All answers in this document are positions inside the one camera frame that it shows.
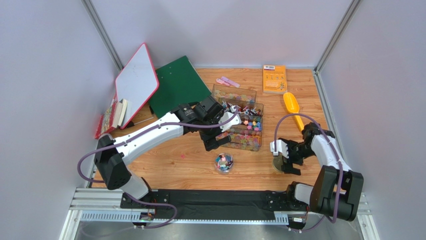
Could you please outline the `gold round tin lid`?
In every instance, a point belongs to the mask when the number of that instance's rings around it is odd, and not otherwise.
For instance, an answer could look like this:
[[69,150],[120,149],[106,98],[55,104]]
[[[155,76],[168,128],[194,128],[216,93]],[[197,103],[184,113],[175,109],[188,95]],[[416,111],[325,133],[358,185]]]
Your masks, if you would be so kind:
[[272,160],[272,166],[278,172],[281,172],[281,173],[284,172],[283,164],[284,164],[284,160],[279,156],[274,157],[273,160]]

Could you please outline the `clear round plastic jar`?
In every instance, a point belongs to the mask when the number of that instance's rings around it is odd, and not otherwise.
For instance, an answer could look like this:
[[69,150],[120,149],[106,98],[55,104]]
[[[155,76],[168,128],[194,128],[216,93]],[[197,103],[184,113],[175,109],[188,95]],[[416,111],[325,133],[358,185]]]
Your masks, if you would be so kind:
[[234,166],[234,158],[229,153],[220,153],[214,160],[214,169],[221,174],[228,174]]

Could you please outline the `yellow plastic scoop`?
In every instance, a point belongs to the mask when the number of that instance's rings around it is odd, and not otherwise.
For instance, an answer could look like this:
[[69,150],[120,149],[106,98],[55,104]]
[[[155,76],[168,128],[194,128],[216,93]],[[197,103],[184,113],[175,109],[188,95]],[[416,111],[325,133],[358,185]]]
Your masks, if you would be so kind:
[[289,114],[294,114],[293,118],[294,121],[301,132],[304,129],[304,123],[302,121],[302,118],[298,114],[300,111],[300,106],[298,104],[298,101],[296,97],[291,92],[286,92],[283,94],[283,101],[286,107],[286,110]]

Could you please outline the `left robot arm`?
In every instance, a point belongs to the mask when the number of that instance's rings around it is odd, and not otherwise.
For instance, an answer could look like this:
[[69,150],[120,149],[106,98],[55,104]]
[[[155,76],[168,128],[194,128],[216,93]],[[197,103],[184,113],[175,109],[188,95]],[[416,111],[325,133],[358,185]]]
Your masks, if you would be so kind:
[[201,102],[180,104],[154,123],[131,134],[114,139],[100,138],[94,164],[108,190],[120,189],[140,200],[150,188],[129,170],[128,165],[154,147],[188,133],[198,132],[205,150],[215,150],[231,141],[230,137],[217,137],[241,123],[239,111],[239,106],[225,108],[212,96]]

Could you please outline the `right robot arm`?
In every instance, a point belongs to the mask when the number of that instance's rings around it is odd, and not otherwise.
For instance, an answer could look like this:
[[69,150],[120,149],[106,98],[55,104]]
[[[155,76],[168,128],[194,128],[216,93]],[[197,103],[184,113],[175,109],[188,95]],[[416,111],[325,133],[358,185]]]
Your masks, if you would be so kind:
[[358,213],[364,185],[361,173],[353,171],[336,148],[335,135],[317,124],[306,124],[302,142],[278,138],[269,144],[274,168],[285,174],[301,175],[295,165],[315,156],[321,170],[314,183],[294,181],[286,189],[286,198],[294,207],[305,206],[312,212],[353,221]]

